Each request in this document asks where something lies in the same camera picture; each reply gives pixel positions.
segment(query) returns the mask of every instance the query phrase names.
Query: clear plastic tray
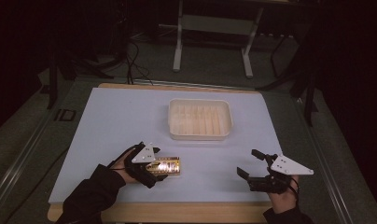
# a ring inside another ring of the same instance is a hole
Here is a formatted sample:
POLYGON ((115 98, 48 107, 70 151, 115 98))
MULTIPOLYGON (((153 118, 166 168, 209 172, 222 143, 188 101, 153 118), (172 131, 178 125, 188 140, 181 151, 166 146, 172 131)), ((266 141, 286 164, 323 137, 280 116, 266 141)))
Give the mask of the clear plastic tray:
POLYGON ((230 106, 222 100, 173 99, 168 123, 176 140, 223 140, 232 128, 230 106))

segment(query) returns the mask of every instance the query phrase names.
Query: black cable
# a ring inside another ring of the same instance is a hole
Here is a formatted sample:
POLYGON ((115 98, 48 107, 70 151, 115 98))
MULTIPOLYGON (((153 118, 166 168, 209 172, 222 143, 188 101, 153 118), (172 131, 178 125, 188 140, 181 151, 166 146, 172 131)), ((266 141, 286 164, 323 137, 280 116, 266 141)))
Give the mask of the black cable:
POLYGON ((31 190, 31 192, 29 192, 29 194, 22 200, 22 202, 10 213, 10 215, 8 215, 6 221, 4 222, 4 224, 7 224, 10 219, 22 208, 22 206, 26 203, 26 201, 32 196, 32 194, 35 192, 35 190, 39 187, 39 185, 41 184, 41 182, 43 182, 44 178, 46 178, 47 174, 49 173, 49 171, 52 169, 52 167, 54 167, 55 163, 57 163, 57 161, 63 156, 63 154, 65 154, 67 151, 69 150, 69 147, 67 149, 65 149, 58 157, 57 159, 51 164, 51 166, 47 169, 47 171, 43 174, 43 176, 40 178, 40 180, 36 183, 36 185, 34 186, 34 188, 31 190))

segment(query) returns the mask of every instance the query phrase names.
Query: plastic container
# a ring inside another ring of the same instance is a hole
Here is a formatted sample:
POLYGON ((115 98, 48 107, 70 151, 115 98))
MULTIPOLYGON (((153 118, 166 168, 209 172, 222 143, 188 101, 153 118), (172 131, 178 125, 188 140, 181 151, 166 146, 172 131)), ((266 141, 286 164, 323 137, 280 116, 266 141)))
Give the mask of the plastic container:
POLYGON ((223 140, 232 128, 230 106, 222 100, 173 99, 168 123, 176 140, 223 140))

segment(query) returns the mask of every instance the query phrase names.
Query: black sleeve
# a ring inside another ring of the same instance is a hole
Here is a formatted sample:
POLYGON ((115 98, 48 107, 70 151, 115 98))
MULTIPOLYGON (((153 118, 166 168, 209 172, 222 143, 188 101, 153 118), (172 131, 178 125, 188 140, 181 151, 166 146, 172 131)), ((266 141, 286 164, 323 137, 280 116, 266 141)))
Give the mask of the black sleeve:
POLYGON ((90 179, 83 180, 63 202, 63 214, 56 223, 102 223, 101 212, 113 205, 125 184, 117 172, 98 165, 90 179))
POLYGON ((308 216, 300 211, 298 206, 281 214, 275 214, 270 208, 263 216, 268 224, 314 224, 308 216))

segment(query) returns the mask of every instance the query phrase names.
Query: white table surface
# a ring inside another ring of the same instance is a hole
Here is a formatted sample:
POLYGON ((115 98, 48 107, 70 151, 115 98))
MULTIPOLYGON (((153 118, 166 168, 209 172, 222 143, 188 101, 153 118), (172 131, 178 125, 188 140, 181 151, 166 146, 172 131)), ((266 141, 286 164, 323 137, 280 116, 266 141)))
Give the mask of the white table surface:
POLYGON ((118 203, 266 202, 268 196, 250 191, 236 167, 262 177, 268 174, 267 164, 252 156, 251 149, 282 152, 260 93, 94 88, 49 203, 62 203, 98 163, 107 165, 141 141, 159 147, 158 157, 180 157, 181 175, 168 177, 152 189, 128 185, 120 190, 118 203), (223 141, 173 140, 168 107, 174 98, 227 101, 233 120, 228 137, 223 141))

